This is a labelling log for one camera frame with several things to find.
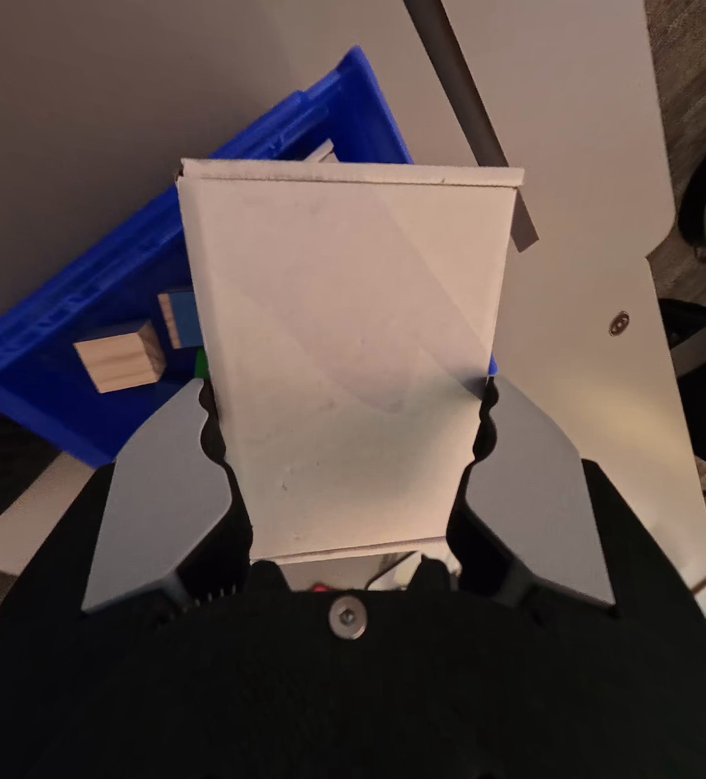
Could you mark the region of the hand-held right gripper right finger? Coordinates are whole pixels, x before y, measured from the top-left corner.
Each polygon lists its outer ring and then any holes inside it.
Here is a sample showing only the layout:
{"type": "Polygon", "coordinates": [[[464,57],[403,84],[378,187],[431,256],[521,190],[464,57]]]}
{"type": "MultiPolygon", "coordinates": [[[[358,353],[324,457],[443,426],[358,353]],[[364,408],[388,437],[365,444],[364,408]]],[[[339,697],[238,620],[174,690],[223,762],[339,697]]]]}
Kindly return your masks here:
{"type": "Polygon", "coordinates": [[[596,607],[615,596],[574,444],[513,383],[489,379],[447,524],[462,591],[519,605],[546,587],[596,607]]]}

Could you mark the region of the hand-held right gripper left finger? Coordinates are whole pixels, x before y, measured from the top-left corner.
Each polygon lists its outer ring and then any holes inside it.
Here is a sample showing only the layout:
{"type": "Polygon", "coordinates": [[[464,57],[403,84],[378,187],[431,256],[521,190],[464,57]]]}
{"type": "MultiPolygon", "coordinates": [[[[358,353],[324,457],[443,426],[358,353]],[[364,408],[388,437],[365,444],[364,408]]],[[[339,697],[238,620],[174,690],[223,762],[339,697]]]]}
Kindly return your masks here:
{"type": "Polygon", "coordinates": [[[209,379],[137,429],[113,463],[85,612],[151,591],[180,608],[242,591],[252,525],[225,455],[209,379]]]}

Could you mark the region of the blue plastic storage bin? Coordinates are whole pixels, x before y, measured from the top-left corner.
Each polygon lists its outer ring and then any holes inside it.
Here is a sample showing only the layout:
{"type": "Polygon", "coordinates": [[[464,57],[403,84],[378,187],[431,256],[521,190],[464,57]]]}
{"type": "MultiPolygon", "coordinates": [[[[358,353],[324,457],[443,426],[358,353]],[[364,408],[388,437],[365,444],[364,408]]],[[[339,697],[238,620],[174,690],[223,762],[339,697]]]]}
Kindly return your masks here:
{"type": "MultiPolygon", "coordinates": [[[[190,184],[486,184],[484,170],[411,165],[394,116],[361,48],[306,91],[285,98],[196,161],[190,184]],[[338,163],[303,160],[326,139],[338,163]]],[[[168,189],[0,317],[0,415],[92,467],[193,377],[196,350],[174,350],[157,295],[192,287],[178,193],[168,189]],[[96,329],[148,318],[167,367],[153,384],[100,394],[74,343],[96,329]]]]}

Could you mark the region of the natural wooden cube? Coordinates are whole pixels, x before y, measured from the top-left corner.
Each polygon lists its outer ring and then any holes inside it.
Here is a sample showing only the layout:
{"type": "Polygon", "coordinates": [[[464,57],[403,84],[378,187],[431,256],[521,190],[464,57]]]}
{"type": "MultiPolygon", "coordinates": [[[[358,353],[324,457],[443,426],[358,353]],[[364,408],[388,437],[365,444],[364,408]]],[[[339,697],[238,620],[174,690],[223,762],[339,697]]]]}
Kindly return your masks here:
{"type": "Polygon", "coordinates": [[[167,367],[164,349],[148,318],[105,326],[74,343],[100,394],[158,382],[167,367]]]}

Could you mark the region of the blue painted wooden cube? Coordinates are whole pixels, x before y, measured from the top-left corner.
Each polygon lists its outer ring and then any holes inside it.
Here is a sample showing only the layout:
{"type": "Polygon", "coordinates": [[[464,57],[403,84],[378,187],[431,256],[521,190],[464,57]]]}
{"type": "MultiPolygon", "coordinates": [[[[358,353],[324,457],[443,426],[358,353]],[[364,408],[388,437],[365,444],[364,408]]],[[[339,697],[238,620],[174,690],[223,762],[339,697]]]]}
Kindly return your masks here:
{"type": "Polygon", "coordinates": [[[192,287],[174,288],[160,293],[157,302],[174,350],[203,346],[202,328],[192,287]]]}

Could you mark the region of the black tape strip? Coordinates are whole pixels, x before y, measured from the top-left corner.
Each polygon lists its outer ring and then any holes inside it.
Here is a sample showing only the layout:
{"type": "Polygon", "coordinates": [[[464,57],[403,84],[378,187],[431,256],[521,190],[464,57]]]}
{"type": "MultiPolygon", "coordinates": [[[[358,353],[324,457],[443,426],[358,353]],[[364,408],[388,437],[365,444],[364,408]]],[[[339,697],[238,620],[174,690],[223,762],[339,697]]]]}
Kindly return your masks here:
{"type": "Polygon", "coordinates": [[[481,168],[506,168],[508,161],[441,1],[404,1],[456,121],[481,168]]]}

